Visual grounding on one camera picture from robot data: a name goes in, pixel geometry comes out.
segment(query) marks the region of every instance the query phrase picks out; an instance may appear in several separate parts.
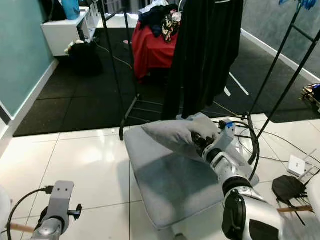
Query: gray ironing board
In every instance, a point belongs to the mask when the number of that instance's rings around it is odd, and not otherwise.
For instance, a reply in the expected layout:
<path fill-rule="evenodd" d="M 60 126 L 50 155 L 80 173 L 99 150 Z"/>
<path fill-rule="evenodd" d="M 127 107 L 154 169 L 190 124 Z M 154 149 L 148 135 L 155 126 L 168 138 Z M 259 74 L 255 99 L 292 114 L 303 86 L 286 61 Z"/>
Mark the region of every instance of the gray ironing board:
<path fill-rule="evenodd" d="M 154 141 L 137 126 L 124 133 L 125 145 L 146 212 L 161 230 L 224 200 L 217 175 L 208 164 L 180 156 Z M 233 148 L 226 151 L 243 159 Z M 242 170 L 249 176 L 252 168 Z M 255 186 L 255 175 L 251 183 Z"/>

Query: wooden stick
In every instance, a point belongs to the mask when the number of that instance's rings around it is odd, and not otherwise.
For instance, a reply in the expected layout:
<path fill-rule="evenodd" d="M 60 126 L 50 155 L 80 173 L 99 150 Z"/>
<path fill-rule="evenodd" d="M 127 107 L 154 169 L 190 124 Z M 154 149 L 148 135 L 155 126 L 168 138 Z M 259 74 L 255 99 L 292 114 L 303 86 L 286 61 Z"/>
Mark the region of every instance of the wooden stick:
<path fill-rule="evenodd" d="M 20 232 L 27 232 L 27 233 L 33 233 L 35 231 L 34 227 L 19 225 L 19 224 L 15 224 L 15 223 L 11 223 L 11 229 L 16 230 L 16 231 L 20 231 Z"/>
<path fill-rule="evenodd" d="M 291 212 L 304 212 L 304 211 L 313 211 L 312 206 L 297 206 L 297 207 L 286 207 L 278 208 L 279 213 L 291 213 Z"/>

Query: gray cushion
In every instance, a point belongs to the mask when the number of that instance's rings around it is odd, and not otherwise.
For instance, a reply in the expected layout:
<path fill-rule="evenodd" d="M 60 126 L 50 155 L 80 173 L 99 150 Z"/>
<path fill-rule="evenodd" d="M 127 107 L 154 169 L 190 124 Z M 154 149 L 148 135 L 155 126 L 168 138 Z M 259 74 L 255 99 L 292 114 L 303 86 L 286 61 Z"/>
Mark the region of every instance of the gray cushion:
<path fill-rule="evenodd" d="M 217 175 L 209 165 L 173 153 L 140 126 L 126 131 L 124 140 L 147 214 L 157 229 L 165 229 L 224 199 Z M 232 147 L 227 152 L 237 155 Z M 241 169 L 251 174 L 244 160 Z M 253 185 L 258 182 L 257 176 L 251 181 Z"/>
<path fill-rule="evenodd" d="M 156 121 L 141 126 L 156 142 L 187 158 L 202 162 L 192 140 L 192 132 L 204 139 L 212 138 L 218 133 L 218 127 L 202 113 L 188 117 L 186 120 Z"/>

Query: white tile floor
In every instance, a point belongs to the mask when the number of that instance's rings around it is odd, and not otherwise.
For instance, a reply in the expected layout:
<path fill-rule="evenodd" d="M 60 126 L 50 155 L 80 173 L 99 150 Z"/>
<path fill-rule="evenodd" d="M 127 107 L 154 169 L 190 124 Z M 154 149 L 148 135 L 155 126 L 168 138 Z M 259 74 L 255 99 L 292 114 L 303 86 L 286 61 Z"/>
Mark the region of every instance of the white tile floor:
<path fill-rule="evenodd" d="M 253 116 L 253 123 L 261 128 L 266 120 L 263 114 Z M 320 120 L 270 123 L 267 132 L 286 138 L 305 152 L 319 148 Z M 251 143 L 242 139 L 250 150 Z M 237 139 L 233 144 L 245 157 L 250 154 Z M 274 136 L 264 133 L 260 139 L 261 156 L 287 161 L 291 154 L 303 157 L 301 152 Z M 313 154 L 320 159 L 320 149 Z M 276 198 L 271 190 L 272 180 L 286 172 L 286 163 L 260 159 L 257 174 L 260 183 L 256 189 L 275 207 Z M 130 166 L 124 142 L 119 140 L 118 129 L 100 129 L 60 134 L 14 138 L 0 159 L 0 184 L 16 203 L 23 195 L 58 180 L 75 183 L 70 208 L 78 203 L 83 213 L 70 227 L 62 240 L 158 240 L 146 212 L 142 197 Z M 30 197 L 16 211 L 14 222 L 35 226 L 38 216 L 48 204 L 49 197 L 42 193 Z M 189 240 L 225 240 L 221 231 L 222 204 L 174 226 L 174 232 L 183 232 Z M 304 212 L 303 226 L 295 214 L 286 219 L 287 239 L 317 239 L 320 223 L 314 214 Z M 24 240 L 29 234 L 13 232 L 14 240 Z"/>

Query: white baseboard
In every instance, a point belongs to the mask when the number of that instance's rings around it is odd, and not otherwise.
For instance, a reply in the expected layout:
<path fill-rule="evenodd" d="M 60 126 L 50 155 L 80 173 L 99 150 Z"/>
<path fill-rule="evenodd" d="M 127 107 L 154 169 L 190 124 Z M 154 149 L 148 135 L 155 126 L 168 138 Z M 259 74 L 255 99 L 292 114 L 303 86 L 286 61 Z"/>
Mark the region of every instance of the white baseboard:
<path fill-rule="evenodd" d="M 271 54 L 272 56 L 275 57 L 277 55 L 277 53 L 278 53 L 277 50 L 273 49 L 271 46 L 269 46 L 265 42 L 263 42 L 260 39 L 256 38 L 251 33 L 247 32 L 246 30 L 244 30 L 242 28 L 241 28 L 241 32 L 242 32 L 242 35 L 245 38 L 247 38 L 248 40 L 250 40 L 254 44 L 258 45 L 259 47 L 261 47 L 262 49 L 267 51 L 269 54 Z M 279 59 L 282 60 L 290 68 L 292 68 L 294 71 L 296 71 L 298 69 L 298 67 L 299 67 L 299 65 L 296 62 L 292 61 L 291 59 L 289 59 L 288 57 L 286 57 L 283 54 L 280 54 Z M 306 78 L 307 80 L 309 80 L 311 83 L 320 82 L 320 78 L 319 77 L 315 76 L 314 74 L 312 74 L 311 72 L 309 72 L 305 68 L 302 69 L 302 71 L 300 72 L 300 75 L 303 76 L 304 78 Z"/>
<path fill-rule="evenodd" d="M 0 157 L 5 152 L 7 146 L 9 145 L 13 135 L 19 125 L 21 124 L 22 120 L 25 118 L 33 104 L 35 103 L 37 97 L 39 96 L 42 89 L 45 87 L 46 83 L 48 82 L 49 78 L 55 71 L 59 64 L 57 59 L 54 59 L 47 70 L 44 72 L 42 77 L 39 79 L 37 84 L 34 86 L 32 91 L 29 93 L 23 104 L 20 106 L 16 114 L 13 116 L 13 119 L 7 126 L 6 131 L 4 132 L 3 136 L 0 136 Z"/>

